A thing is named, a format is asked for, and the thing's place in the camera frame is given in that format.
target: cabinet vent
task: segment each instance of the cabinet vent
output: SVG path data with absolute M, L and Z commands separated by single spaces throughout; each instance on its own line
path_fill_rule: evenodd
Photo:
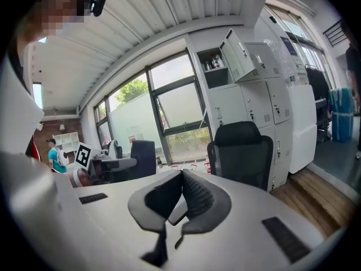
M 270 115 L 265 115 L 265 122 L 269 122 L 271 121 L 271 116 Z
M 233 71 L 233 76 L 234 76 L 234 77 L 237 77 L 237 78 L 240 77 L 238 68 L 236 68 L 236 69 Z

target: wooden floor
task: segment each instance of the wooden floor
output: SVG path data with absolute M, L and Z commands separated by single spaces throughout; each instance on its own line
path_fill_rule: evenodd
M 270 193 L 307 218 L 325 238 L 347 226 L 355 209 L 349 198 L 306 168 Z

